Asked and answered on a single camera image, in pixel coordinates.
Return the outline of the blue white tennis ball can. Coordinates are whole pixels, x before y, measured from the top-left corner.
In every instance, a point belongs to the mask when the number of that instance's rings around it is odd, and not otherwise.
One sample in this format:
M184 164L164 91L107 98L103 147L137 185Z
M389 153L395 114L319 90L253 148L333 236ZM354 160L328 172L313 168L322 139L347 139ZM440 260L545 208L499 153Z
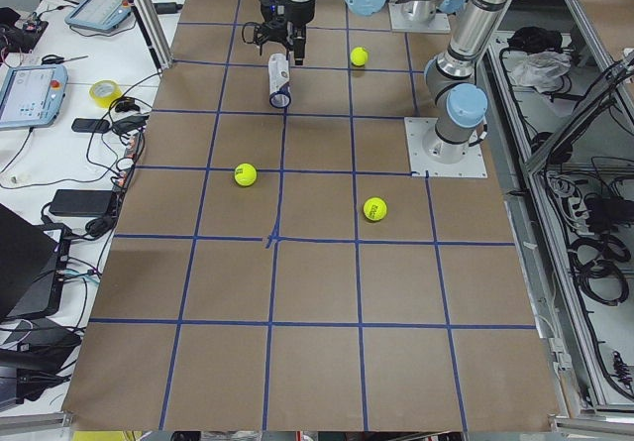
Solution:
M275 109L286 109L291 103L288 60L284 54L273 54L267 66L269 104Z

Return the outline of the tennis ball near far base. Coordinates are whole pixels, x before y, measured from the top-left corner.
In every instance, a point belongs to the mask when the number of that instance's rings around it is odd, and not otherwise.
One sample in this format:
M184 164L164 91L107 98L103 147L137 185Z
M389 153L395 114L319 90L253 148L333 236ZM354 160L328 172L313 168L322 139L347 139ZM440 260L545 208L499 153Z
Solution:
M351 50L350 62L354 67L364 67L367 64L369 57L370 54L366 48L355 47Z

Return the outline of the tennis ball centre left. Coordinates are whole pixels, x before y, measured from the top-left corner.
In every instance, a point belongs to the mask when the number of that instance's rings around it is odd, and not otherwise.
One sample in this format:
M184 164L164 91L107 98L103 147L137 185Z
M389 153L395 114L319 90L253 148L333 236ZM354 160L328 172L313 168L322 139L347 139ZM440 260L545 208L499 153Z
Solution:
M257 181L257 178L257 169L249 163L239 164L234 169L234 181L241 187L253 185Z

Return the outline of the tennis ball with black print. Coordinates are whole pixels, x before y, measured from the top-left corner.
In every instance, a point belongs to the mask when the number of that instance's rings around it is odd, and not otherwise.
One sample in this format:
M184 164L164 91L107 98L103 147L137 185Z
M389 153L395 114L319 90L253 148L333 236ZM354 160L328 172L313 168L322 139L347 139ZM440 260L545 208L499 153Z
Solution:
M373 196L364 202L363 212L368 221L378 222L387 215L388 207L382 198Z

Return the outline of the far teach pendant tablet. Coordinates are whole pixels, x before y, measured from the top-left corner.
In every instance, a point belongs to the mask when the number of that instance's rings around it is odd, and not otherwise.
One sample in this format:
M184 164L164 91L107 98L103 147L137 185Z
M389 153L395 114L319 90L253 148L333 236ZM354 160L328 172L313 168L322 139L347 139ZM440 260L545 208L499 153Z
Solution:
M110 33L131 13L128 0L82 0L64 21L73 28Z

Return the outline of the teach pendant tablet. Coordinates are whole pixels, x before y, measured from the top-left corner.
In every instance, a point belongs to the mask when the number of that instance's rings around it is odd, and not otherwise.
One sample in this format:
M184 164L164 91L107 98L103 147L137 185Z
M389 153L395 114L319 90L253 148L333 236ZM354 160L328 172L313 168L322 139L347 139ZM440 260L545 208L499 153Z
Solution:
M1 88L1 129L50 126L59 113L67 80L62 64L10 68Z
M110 33L131 13L128 0L82 0L64 21L73 28Z

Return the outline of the yellow tape roll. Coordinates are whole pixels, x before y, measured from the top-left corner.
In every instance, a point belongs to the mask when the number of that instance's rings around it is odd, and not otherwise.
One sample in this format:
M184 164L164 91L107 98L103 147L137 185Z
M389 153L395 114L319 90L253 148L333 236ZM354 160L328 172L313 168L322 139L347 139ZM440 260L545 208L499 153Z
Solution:
M123 91L117 82L104 79L91 85L89 95L98 107L107 109L123 96Z

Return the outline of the black remote phone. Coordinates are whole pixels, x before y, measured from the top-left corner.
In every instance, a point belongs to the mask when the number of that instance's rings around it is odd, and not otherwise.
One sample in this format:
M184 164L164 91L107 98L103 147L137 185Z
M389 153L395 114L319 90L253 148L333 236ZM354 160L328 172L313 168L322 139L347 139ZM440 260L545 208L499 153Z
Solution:
M105 134L110 130L110 122L100 118L75 118L71 130L75 133Z

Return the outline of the brown paper mat blue grid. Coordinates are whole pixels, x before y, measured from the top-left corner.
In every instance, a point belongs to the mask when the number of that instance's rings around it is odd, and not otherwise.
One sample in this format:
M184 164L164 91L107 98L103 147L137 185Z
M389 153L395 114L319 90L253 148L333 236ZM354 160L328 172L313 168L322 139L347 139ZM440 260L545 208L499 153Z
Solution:
M410 173L403 120L432 112L422 66L446 39L317 0L275 110L241 38L259 13L185 0L63 405L74 426L548 430L551 365L495 176Z

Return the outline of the white crumpled cloth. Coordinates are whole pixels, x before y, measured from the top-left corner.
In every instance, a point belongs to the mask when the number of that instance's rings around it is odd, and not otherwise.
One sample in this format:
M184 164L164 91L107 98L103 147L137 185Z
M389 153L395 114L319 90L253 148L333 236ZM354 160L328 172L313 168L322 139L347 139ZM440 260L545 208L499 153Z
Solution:
M564 76L571 69L568 55L556 52L531 54L521 59L510 71L511 83L532 87L540 93L554 92L564 84Z

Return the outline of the near teach pendant tablet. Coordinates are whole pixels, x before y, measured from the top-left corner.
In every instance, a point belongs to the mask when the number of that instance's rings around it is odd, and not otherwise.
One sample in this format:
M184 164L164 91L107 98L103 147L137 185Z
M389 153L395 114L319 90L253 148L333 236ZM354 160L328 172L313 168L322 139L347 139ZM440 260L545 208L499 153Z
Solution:
M59 113L67 80L62 64L10 68L1 88L1 129L50 126Z

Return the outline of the black power adapter brick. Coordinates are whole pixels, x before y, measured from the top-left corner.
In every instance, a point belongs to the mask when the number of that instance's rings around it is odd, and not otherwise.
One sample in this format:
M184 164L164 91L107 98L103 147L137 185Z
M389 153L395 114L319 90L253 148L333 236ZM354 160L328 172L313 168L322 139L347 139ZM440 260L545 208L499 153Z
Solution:
M101 216L108 211L112 198L111 190L58 189L49 212L65 217Z

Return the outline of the black laptop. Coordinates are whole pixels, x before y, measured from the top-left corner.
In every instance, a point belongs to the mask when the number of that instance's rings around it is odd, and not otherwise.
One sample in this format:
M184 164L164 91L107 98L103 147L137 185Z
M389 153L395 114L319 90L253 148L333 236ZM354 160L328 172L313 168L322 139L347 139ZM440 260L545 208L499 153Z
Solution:
M1 207L1 319L38 319L60 306L70 229L34 225Z

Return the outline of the aluminium frame post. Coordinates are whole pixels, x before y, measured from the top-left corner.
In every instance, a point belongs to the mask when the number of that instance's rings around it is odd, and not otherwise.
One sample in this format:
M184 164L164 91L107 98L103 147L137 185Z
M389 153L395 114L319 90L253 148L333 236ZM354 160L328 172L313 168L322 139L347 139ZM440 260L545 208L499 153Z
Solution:
M169 69L172 53L153 0L128 0L157 71Z

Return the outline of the black handled scissors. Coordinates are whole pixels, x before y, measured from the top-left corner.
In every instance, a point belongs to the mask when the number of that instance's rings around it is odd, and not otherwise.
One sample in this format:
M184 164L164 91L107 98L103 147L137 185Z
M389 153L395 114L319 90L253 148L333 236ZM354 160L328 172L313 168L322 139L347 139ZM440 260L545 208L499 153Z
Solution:
M85 59L87 55L75 56L75 57L65 57L61 55L45 55L41 59L41 65L53 65L53 64L64 64L66 62L71 62L75 60Z

